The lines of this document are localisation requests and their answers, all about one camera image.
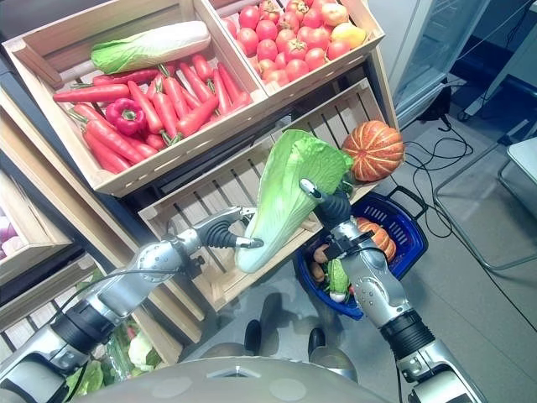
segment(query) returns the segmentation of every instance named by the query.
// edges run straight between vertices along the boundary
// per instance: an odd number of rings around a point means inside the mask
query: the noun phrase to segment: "pumpkin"
[[[380,225],[370,222],[364,217],[357,218],[358,229],[363,233],[367,231],[373,231],[372,241],[378,246],[379,249],[386,254],[386,260],[391,262],[395,256],[395,242],[389,237],[388,233]]]
[[[354,159],[352,172],[364,182],[385,178],[404,157],[401,134],[378,120],[362,123],[352,130],[341,149]]]

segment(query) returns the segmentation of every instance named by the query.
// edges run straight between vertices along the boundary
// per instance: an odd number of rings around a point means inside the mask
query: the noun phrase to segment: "gray floor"
[[[468,125],[458,123],[455,119],[451,121],[454,128],[474,147],[476,154],[502,134],[493,125],[478,118]],[[437,130],[438,126],[437,122],[413,123],[404,130],[404,140],[414,139],[432,148],[437,139],[446,135]],[[438,152],[461,152],[459,144],[449,143],[446,142]],[[416,148],[409,150],[411,154],[424,158]],[[434,173],[435,185],[471,158],[466,157],[453,167]],[[515,201],[506,199],[503,200],[503,206],[495,204],[484,209],[484,214],[483,209],[479,208],[495,195],[495,191],[486,187],[485,181],[492,181],[490,186],[493,186],[494,180],[489,174],[495,173],[502,161],[503,156],[496,154],[490,162],[494,168],[477,167],[475,172],[463,178],[458,188],[464,190],[465,197],[472,188],[468,185],[470,181],[480,185],[475,187],[475,194],[471,197],[472,208],[460,202],[462,196],[456,197],[456,185],[449,189],[451,193],[446,196],[450,211],[457,215],[457,219],[461,217],[471,229],[473,237],[482,240],[480,244],[492,252],[504,251],[501,254],[492,253],[495,259],[502,259],[505,255],[512,257],[520,252],[516,248],[519,242],[515,237],[520,237],[521,233],[514,234],[507,242],[491,234],[497,234],[501,228],[511,228],[513,212],[518,212],[521,207]],[[413,171],[404,165],[394,177],[400,184],[414,189],[411,181]],[[417,183],[430,202],[430,186],[425,175],[418,175]],[[387,179],[376,191],[387,193],[393,186],[394,183]],[[484,186],[489,190],[489,197],[483,196]],[[414,209],[411,202],[402,199],[401,202],[408,209]],[[429,221],[434,231],[445,233],[446,229],[432,212]],[[537,334],[507,303],[479,263],[456,238],[433,237],[425,229],[424,217],[420,219],[420,225],[429,239],[429,249],[402,280],[409,299],[434,334],[458,357],[491,403],[537,401]],[[535,249],[534,222],[529,219],[522,227],[528,228],[530,239],[525,248]],[[537,325],[537,260],[512,268],[503,277],[496,278],[522,312]],[[310,330],[322,326],[327,333],[328,343],[341,348],[356,365],[361,385],[375,390],[387,400],[397,400],[394,359],[378,331],[366,319],[356,322],[334,314],[315,296],[309,295],[298,281],[291,260],[226,306],[217,318],[214,336],[198,347],[188,348],[188,358],[199,358],[216,343],[241,342],[247,323],[259,317],[263,324],[263,355],[306,360]],[[407,385],[404,385],[404,391],[409,391]]]

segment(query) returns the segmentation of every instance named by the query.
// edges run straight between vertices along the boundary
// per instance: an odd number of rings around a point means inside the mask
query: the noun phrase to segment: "chinese cabbage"
[[[352,158],[302,130],[287,130],[270,151],[261,176],[258,211],[245,236],[262,239],[255,249],[239,249],[237,267],[253,273],[267,263],[288,241],[315,208],[315,202],[299,186],[302,178],[325,193],[333,193],[352,167]]]

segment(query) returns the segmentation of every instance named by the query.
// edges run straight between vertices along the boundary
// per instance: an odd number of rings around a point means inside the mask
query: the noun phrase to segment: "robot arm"
[[[341,260],[358,306],[389,343],[407,382],[418,382],[409,402],[486,402],[447,346],[421,321],[389,271],[384,253],[372,241],[373,233],[358,230],[347,196],[324,195],[306,179],[300,187],[320,203],[315,214],[331,233],[326,256]]]
[[[95,284],[52,324],[36,332],[0,366],[0,401],[55,403],[67,394],[65,377],[74,374],[100,343],[156,288],[189,265],[202,246],[257,248],[259,239],[238,237],[229,226],[255,209],[229,207],[177,236],[141,248],[126,268]]]

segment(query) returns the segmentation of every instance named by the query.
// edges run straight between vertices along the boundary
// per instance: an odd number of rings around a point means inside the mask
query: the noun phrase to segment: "toy vegetable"
[[[107,121],[116,126],[117,131],[127,136],[144,130],[147,124],[142,108],[132,99],[119,98],[107,106]]]

